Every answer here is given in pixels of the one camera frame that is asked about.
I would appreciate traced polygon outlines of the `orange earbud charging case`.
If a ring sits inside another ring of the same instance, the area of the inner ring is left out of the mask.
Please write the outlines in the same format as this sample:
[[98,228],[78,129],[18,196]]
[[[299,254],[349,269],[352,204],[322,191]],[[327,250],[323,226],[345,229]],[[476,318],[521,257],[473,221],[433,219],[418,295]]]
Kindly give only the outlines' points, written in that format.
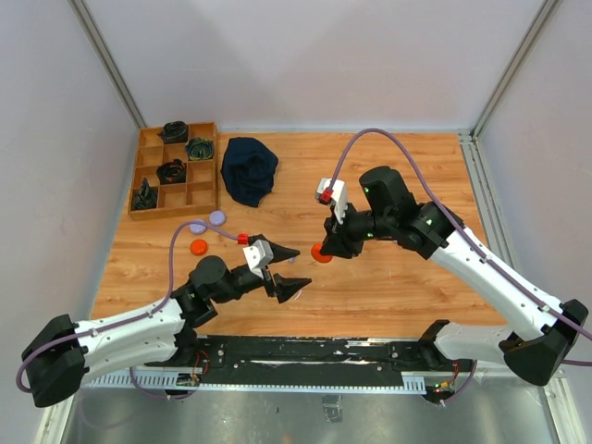
[[322,245],[320,243],[314,244],[311,248],[311,256],[316,260],[317,263],[330,263],[333,259],[333,256],[321,253],[321,247]]

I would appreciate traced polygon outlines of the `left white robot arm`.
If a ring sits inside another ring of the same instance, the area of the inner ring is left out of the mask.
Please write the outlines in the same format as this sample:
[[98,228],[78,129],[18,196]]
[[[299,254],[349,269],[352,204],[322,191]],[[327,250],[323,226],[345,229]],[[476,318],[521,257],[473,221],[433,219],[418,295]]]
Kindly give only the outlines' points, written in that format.
[[45,408],[112,372],[143,364],[191,364],[198,354],[194,330],[217,315],[217,305],[258,289],[284,303],[312,281],[269,270],[298,256],[297,250],[257,237],[243,254],[245,264],[233,269],[219,256],[205,256],[184,285],[141,308],[96,320],[52,318],[21,354],[18,388]]

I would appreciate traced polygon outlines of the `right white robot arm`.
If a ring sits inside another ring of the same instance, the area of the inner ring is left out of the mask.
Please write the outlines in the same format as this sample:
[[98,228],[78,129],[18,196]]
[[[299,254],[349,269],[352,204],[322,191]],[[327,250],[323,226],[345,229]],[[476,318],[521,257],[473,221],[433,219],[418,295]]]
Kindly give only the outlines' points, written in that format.
[[530,384],[547,385],[575,344],[587,308],[537,289],[460,218],[446,216],[433,202],[417,203],[397,170],[378,166],[359,182],[370,205],[365,211],[349,202],[343,181],[320,180],[315,198],[331,211],[321,254],[352,259],[366,241],[392,241],[450,271],[505,320],[493,327],[435,321],[419,340],[421,363],[431,370],[456,360],[504,364]]

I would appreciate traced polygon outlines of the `purple charging case right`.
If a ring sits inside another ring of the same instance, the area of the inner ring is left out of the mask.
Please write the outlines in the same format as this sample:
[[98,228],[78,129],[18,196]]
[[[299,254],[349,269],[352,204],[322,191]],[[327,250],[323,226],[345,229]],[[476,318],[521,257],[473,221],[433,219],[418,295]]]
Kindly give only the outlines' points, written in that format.
[[227,222],[227,215],[221,210],[215,210],[209,215],[208,221],[212,226],[221,227]]

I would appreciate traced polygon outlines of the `purple charging case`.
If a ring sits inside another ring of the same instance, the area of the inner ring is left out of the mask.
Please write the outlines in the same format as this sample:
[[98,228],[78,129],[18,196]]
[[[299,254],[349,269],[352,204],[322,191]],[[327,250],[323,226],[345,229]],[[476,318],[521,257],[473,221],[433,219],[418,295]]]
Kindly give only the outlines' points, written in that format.
[[194,235],[202,235],[208,230],[208,225],[202,219],[195,219],[189,225],[189,230]]
[[212,226],[221,227],[227,222],[227,215],[221,210],[215,210],[209,215],[208,221]]

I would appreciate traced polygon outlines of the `purple charging case left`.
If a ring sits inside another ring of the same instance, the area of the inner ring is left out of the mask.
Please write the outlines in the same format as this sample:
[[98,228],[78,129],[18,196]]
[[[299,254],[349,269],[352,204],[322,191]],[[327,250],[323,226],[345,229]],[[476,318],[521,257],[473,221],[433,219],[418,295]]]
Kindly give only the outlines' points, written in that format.
[[202,235],[208,230],[208,225],[202,219],[195,219],[189,225],[189,230],[194,235]]

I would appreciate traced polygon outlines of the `dark blue cloth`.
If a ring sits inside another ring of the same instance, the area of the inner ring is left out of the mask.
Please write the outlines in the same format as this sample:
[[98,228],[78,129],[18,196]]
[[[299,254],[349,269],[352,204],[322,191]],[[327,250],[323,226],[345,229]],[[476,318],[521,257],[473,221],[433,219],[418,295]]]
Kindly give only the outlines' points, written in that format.
[[277,168],[278,157],[262,142],[234,137],[228,141],[220,173],[235,202],[257,208],[273,190]]

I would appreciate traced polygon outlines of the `wooden compartment tray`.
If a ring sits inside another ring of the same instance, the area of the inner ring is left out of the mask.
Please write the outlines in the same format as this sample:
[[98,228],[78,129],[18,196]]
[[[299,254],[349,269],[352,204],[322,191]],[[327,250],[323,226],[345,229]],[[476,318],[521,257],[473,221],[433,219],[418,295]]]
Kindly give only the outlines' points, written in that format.
[[188,123],[172,140],[163,127],[140,129],[128,215],[134,221],[208,215],[219,207],[217,127]]

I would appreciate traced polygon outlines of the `green patterned rolled belt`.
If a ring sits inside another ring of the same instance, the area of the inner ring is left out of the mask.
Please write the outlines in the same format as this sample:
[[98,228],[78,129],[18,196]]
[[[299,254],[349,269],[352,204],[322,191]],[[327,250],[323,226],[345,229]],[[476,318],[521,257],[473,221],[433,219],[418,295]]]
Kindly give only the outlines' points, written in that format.
[[186,142],[185,152],[190,161],[213,159],[215,153],[214,142],[201,137],[192,138]]

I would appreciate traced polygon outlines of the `black rolled belt middle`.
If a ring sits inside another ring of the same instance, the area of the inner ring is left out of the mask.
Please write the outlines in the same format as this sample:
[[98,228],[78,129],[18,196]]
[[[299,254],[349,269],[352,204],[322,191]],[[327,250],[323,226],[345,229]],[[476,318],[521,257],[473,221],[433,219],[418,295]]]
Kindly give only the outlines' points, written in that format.
[[156,176],[161,185],[185,183],[187,177],[186,164],[176,158],[159,166],[156,169]]

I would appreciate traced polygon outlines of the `black rolled belt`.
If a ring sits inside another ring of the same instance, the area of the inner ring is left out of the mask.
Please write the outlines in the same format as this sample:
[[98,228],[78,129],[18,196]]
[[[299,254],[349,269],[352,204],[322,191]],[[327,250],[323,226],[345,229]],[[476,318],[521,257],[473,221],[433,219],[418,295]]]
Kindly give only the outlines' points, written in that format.
[[180,120],[167,122],[158,137],[163,144],[185,143],[189,139],[189,126]]
[[156,176],[161,185],[185,183],[187,177],[186,164],[176,158],[159,166],[156,169]]

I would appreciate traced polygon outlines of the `dark folded belt bottom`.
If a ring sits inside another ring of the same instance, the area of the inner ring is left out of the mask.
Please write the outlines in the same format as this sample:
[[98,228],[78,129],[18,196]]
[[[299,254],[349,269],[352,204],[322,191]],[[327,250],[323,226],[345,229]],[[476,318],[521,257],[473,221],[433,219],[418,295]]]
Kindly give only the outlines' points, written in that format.
[[132,194],[130,208],[132,211],[154,209],[157,207],[157,196],[157,188],[152,187],[147,178],[143,178],[140,188]]

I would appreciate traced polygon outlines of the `black rolled belt top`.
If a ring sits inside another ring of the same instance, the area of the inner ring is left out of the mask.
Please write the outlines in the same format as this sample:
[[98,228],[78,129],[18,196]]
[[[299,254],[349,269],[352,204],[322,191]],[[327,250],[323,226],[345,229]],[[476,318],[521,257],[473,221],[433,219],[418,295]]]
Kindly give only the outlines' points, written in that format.
[[163,144],[185,143],[189,139],[189,126],[180,120],[167,122],[158,137]]

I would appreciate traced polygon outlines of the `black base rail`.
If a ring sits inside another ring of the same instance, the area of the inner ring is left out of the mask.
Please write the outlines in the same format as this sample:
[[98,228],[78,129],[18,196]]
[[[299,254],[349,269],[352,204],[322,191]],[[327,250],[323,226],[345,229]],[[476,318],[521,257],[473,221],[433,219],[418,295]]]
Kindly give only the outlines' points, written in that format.
[[410,339],[204,336],[162,363],[187,368],[216,388],[395,388],[409,372],[454,376],[470,362],[453,362]]

